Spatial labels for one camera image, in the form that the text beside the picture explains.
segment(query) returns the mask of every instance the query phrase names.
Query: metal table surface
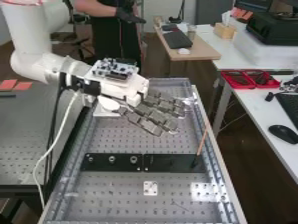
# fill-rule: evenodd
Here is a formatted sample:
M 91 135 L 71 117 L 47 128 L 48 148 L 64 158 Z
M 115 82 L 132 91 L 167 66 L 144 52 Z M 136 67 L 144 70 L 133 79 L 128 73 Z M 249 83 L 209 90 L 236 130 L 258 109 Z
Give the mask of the metal table surface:
M 40 224 L 246 223 L 212 131 L 201 154 L 204 173 L 80 171 L 88 152 L 197 152 L 206 114 L 189 80 L 152 79 L 151 86 L 189 104 L 187 117 L 179 120 L 179 133 L 164 133 L 159 138 L 125 118 L 99 119 L 92 117 L 91 112 Z M 157 196 L 144 195 L 144 181 L 159 183 Z
M 0 98 L 0 188 L 2 193 L 35 185 L 32 171 L 46 153 L 52 111 L 57 87 L 34 83 L 32 88 L 16 92 L 15 98 Z M 63 115 L 72 98 L 65 92 L 60 99 L 57 112 L 59 128 Z M 64 133 L 54 150 L 54 167 L 59 160 L 64 144 L 76 123 L 81 102 L 76 102 Z M 39 182 L 44 182 L 44 164 L 40 166 Z

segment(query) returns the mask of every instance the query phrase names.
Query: computer monitor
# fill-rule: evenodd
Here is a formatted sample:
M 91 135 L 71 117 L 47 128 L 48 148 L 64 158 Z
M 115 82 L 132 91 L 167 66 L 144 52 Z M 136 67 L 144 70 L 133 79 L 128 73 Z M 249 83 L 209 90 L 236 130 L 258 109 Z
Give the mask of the computer monitor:
M 236 7 L 252 12 L 268 12 L 273 0 L 236 0 Z

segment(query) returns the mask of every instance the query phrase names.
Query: black cable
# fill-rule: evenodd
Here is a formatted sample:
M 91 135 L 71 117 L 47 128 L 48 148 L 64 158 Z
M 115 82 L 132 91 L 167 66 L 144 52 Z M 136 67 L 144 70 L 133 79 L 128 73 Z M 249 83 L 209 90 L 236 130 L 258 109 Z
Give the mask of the black cable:
M 181 20 L 184 20 L 184 8 L 185 8 L 185 0 L 183 0 L 181 7 L 180 7 L 179 18 L 180 18 Z
M 61 85 L 61 78 L 59 80 L 59 88 L 57 88 L 57 95 L 56 95 L 56 100 L 55 100 L 55 107 L 54 107 L 54 113 L 52 113 L 52 119 L 51 119 L 51 128 L 50 128 L 50 136 L 48 136 L 48 143 L 47 143 L 47 150 L 50 149 L 54 140 L 55 140 L 55 129 L 56 129 L 56 120 L 57 120 L 57 109 L 59 109 L 59 101 L 63 95 L 63 85 Z M 50 156 L 46 159 L 46 171 L 44 171 L 44 186 L 47 184 L 47 181 L 50 179 L 51 173 L 52 173 L 52 158 L 54 158 L 54 153 L 51 152 Z M 48 198 L 48 192 L 44 191 L 44 197 Z

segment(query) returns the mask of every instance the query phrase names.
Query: wooden stick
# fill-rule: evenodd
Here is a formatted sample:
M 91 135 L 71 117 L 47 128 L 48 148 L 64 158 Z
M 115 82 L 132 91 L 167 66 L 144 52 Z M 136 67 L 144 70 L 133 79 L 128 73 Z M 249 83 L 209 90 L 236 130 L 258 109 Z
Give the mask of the wooden stick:
M 201 152 L 203 152 L 203 146 L 204 146 L 205 138 L 206 138 L 206 136 L 208 136 L 208 129 L 209 129 L 209 126 L 210 126 L 209 121 L 208 121 L 208 118 L 206 118 L 206 122 L 205 122 L 205 124 L 206 124 L 206 125 L 205 125 L 206 128 L 205 128 L 205 131 L 204 131 L 203 139 L 201 139 L 201 141 L 200 141 L 200 146 L 199 146 L 197 156 L 200 156 L 200 154 L 201 154 Z

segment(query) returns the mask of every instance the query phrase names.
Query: robotic hand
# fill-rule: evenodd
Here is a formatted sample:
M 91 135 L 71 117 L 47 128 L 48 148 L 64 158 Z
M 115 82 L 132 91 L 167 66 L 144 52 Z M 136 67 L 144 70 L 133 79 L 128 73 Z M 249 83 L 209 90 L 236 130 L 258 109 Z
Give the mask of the robotic hand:
M 185 116 L 185 104 L 169 94 L 149 89 L 149 80 L 127 59 L 99 60 L 84 79 L 67 78 L 83 92 L 99 99 L 93 116 L 125 116 L 128 121 L 155 136 L 177 131 L 173 117 Z

